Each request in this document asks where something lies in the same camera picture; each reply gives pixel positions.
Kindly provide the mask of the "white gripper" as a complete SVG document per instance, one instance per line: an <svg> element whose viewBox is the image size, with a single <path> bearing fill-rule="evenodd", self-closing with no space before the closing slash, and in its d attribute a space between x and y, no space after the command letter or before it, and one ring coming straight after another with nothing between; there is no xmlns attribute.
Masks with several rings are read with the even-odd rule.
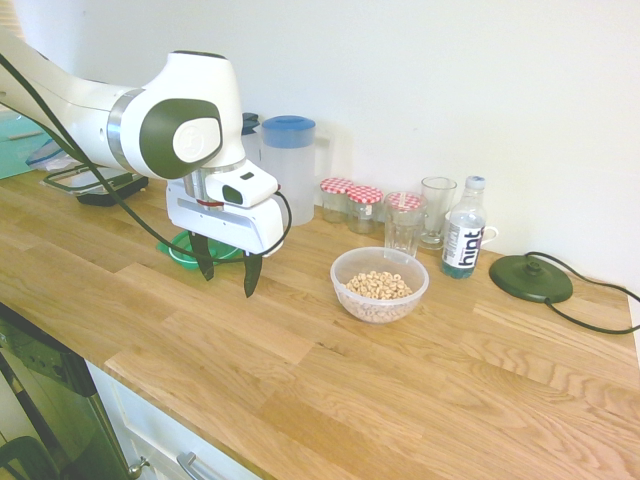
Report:
<svg viewBox="0 0 640 480"><path fill-rule="evenodd" d="M239 248L248 253L243 257L245 267L244 292L251 297L258 285L263 253L280 248L284 234L283 218L278 203L268 198L255 206L244 208L224 204L211 209L189 196L181 180L167 183L167 211L171 222L189 232L189 240L200 272L206 281L214 277L213 257L208 238Z"/></svg>

